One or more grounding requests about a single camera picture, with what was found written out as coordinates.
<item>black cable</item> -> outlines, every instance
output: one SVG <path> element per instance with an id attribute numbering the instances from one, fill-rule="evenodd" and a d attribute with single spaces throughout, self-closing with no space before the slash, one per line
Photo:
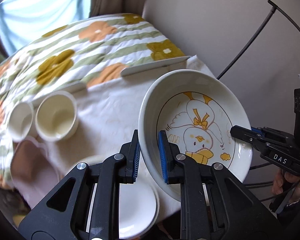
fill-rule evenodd
<path id="1" fill-rule="evenodd" d="M 292 190 L 293 188 L 295 188 L 298 184 L 300 183 L 300 179 L 294 183 L 289 189 L 287 189 L 286 191 L 278 194 L 278 195 L 275 195 L 275 196 L 272 196 L 272 197 L 268 197 L 268 198 L 264 198 L 264 199 L 260 199 L 261 202 L 263 201 L 267 201 L 267 200 L 270 200 L 270 199 L 274 199 L 274 198 L 278 198 L 278 197 L 281 197 L 282 195 L 285 195 L 287 194 L 290 190 Z"/>
<path id="2" fill-rule="evenodd" d="M 279 8 L 274 2 L 272 2 L 271 0 L 268 0 L 268 3 L 272 5 L 271 11 L 268 14 L 268 16 L 266 17 L 266 19 L 263 21 L 263 23 L 261 24 L 261 26 L 259 27 L 259 29 L 256 31 L 256 33 L 252 36 L 252 38 L 248 41 L 248 43 L 246 44 L 246 46 L 243 47 L 243 49 L 239 52 L 239 54 L 234 58 L 234 60 L 224 69 L 224 71 L 221 72 L 221 74 L 217 77 L 217 79 L 219 80 L 231 67 L 232 65 L 242 56 L 242 54 L 247 50 L 247 48 L 251 45 L 251 43 L 256 39 L 256 37 L 260 34 L 260 32 L 262 31 L 262 29 L 265 27 L 265 25 L 268 23 L 268 21 L 270 20 L 270 18 L 272 17 L 272 15 L 274 14 L 274 12 L 276 10 L 278 10 L 279 12 L 281 12 L 283 14 L 283 16 L 285 16 L 296 28 L 297 30 L 300 32 L 300 27 L 294 22 L 294 20 L 292 20 L 290 18 L 289 15 L 287 15 L 281 8 Z"/>
<path id="3" fill-rule="evenodd" d="M 281 12 L 300 32 L 300 27 L 290 18 L 289 15 L 287 15 L 282 9 L 280 9 L 274 2 L 271 0 L 268 0 L 268 3 L 271 4 L 273 7 L 275 7 L 279 12 Z"/>
<path id="4" fill-rule="evenodd" d="M 271 187 L 272 185 L 273 185 L 273 183 L 270 183 L 270 184 L 264 184 L 264 185 L 247 187 L 247 189 L 262 188 L 262 187 Z"/>
<path id="5" fill-rule="evenodd" d="M 258 185 L 264 185 L 264 184 L 270 184 L 270 183 L 273 183 L 273 181 L 265 181 L 265 182 L 258 182 L 258 183 L 251 183 L 251 184 L 243 184 L 245 185 L 246 187 L 248 186 L 258 186 Z"/>
<path id="6" fill-rule="evenodd" d="M 255 170 L 255 169 L 258 169 L 258 168 L 262 168 L 262 167 L 266 167 L 266 166 L 269 166 L 269 165 L 271 165 L 272 163 L 263 163 L 263 164 L 260 164 L 260 165 L 256 165 L 256 166 L 251 166 L 250 167 L 250 171 L 251 170 Z"/>
<path id="7" fill-rule="evenodd" d="M 252 36 L 252 38 L 248 41 L 248 43 L 243 47 L 243 49 L 239 52 L 239 54 L 234 58 L 233 61 L 231 61 L 231 63 L 224 69 L 224 71 L 221 72 L 221 74 L 217 77 L 217 79 L 219 80 L 231 67 L 232 65 L 242 56 L 242 54 L 247 50 L 247 48 L 249 48 L 249 46 L 251 45 L 251 43 L 253 43 L 253 41 L 257 38 L 257 36 L 260 34 L 260 32 L 263 30 L 263 28 L 266 26 L 266 24 L 268 23 L 268 21 L 270 20 L 270 18 L 272 17 L 272 15 L 274 14 L 276 8 L 272 7 L 270 13 L 268 14 L 268 16 L 266 17 L 266 19 L 263 21 L 263 23 L 261 24 L 261 26 L 258 28 L 258 30 L 256 31 L 256 33 Z"/>

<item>yellow bow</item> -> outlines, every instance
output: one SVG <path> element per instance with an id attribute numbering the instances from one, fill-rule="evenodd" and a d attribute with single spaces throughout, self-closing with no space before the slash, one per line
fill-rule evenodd
<path id="1" fill-rule="evenodd" d="M 204 130 L 206 130 L 207 129 L 207 125 L 208 125 L 208 122 L 206 121 L 206 119 L 209 117 L 208 113 L 206 113 L 205 116 L 201 120 L 200 116 L 198 114 L 198 110 L 197 109 L 193 109 L 193 112 L 196 115 L 196 117 L 193 119 L 193 124 L 194 125 L 201 125 L 202 128 Z"/>

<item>cartoon duck illustration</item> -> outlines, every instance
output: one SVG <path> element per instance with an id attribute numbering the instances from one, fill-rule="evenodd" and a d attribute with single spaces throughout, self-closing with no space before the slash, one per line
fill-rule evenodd
<path id="1" fill-rule="evenodd" d="M 213 157 L 210 150 L 213 146 L 213 140 L 209 133 L 198 127 L 189 127 L 183 134 L 183 140 L 186 145 L 186 155 L 192 157 L 196 162 L 207 164 L 208 159 Z"/>
<path id="2" fill-rule="evenodd" d="M 217 140 L 222 144 L 222 135 L 220 128 L 214 122 L 215 114 L 212 108 L 208 105 L 212 100 L 206 95 L 202 95 L 202 101 L 194 99 L 192 92 L 184 92 L 186 96 L 189 97 L 189 102 L 186 105 L 186 112 L 181 112 L 177 114 L 170 124 L 171 128 L 177 128 L 187 125 L 193 125 L 212 133 Z"/>

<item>metal screw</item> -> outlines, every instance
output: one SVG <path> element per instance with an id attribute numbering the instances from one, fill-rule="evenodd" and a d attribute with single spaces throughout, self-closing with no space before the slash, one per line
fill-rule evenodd
<path id="1" fill-rule="evenodd" d="M 185 158 L 186 158 L 186 156 L 184 155 L 184 154 L 178 154 L 177 156 L 176 156 L 176 158 L 179 160 L 179 161 L 183 161 Z"/>
<path id="2" fill-rule="evenodd" d="M 216 169 L 216 170 L 222 170 L 223 169 L 223 165 L 221 163 L 215 163 L 213 165 L 213 167 Z"/>
<path id="3" fill-rule="evenodd" d="M 115 156 L 114 156 L 114 158 L 116 159 L 116 160 L 121 160 L 121 159 L 123 159 L 123 154 L 121 154 L 121 153 L 117 153 Z"/>
<path id="4" fill-rule="evenodd" d="M 87 167 L 87 165 L 85 163 L 79 163 L 77 165 L 77 169 L 78 170 L 84 170 Z"/>

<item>white wall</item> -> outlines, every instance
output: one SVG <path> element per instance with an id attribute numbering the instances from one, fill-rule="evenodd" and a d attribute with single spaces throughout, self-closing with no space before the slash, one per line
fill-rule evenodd
<path id="1" fill-rule="evenodd" d="M 272 0 L 300 26 L 300 0 Z M 144 17 L 186 54 L 217 76 L 252 37 L 271 5 L 267 0 L 147 0 Z M 276 12 L 250 48 L 221 78 L 237 96 L 252 126 L 293 133 L 293 90 L 300 87 L 300 33 Z M 264 162 L 255 152 L 252 164 Z M 271 165 L 246 182 L 272 180 Z M 258 190 L 259 197 L 269 189 Z"/>

